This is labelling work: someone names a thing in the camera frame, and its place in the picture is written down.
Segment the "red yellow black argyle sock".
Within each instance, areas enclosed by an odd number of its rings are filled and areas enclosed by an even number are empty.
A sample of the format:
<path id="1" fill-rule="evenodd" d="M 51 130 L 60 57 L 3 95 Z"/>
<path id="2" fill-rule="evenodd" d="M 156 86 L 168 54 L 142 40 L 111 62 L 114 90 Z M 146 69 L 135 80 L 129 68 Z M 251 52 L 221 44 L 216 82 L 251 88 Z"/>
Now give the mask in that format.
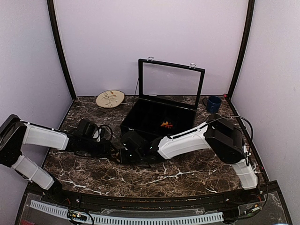
<path id="1" fill-rule="evenodd" d="M 173 128 L 173 124 L 171 122 L 168 122 L 168 121 L 162 122 L 162 124 L 160 126 L 162 128 L 167 128 L 167 129 L 172 129 Z"/>

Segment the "brown tan argyle sock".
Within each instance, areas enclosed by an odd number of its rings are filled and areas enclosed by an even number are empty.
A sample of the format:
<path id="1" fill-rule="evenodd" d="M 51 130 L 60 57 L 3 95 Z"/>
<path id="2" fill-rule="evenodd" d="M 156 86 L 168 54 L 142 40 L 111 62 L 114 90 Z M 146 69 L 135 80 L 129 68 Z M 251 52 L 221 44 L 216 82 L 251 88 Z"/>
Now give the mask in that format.
<path id="1" fill-rule="evenodd" d="M 120 152 L 119 150 L 114 150 L 111 154 L 111 159 L 115 162 L 120 162 Z"/>

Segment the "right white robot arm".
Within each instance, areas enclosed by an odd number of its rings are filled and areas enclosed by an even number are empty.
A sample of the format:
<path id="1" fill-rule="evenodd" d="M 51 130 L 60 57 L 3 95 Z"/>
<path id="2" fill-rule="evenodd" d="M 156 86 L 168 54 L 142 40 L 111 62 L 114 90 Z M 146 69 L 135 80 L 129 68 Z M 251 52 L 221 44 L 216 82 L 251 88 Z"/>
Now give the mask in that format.
<path id="1" fill-rule="evenodd" d="M 257 196 L 258 177 L 255 166 L 250 163 L 250 150 L 242 131 L 226 116 L 213 114 L 195 128 L 176 135 L 160 136 L 150 142 L 130 130 L 121 136 L 120 142 L 123 145 L 119 150 L 121 164 L 153 164 L 185 153 L 212 149 L 223 163 L 232 166 L 239 177 L 243 188 L 239 199 L 250 203 Z"/>

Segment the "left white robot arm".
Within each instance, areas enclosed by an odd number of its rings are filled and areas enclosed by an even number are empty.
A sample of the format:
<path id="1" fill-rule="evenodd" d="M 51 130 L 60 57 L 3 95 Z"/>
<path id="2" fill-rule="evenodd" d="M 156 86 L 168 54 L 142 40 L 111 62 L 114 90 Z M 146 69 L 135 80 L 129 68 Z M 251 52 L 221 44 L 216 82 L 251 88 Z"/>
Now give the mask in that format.
<path id="1" fill-rule="evenodd" d="M 114 154 L 111 138 L 105 138 L 105 129 L 112 131 L 108 125 L 97 126 L 82 119 L 73 132 L 62 132 L 21 120 L 11 114 L 0 127 L 0 163 L 36 183 L 48 191 L 48 197 L 55 204 L 66 201 L 66 193 L 60 182 L 26 157 L 21 148 L 23 145 L 37 145 L 66 150 L 78 156 L 91 158 L 109 157 Z"/>

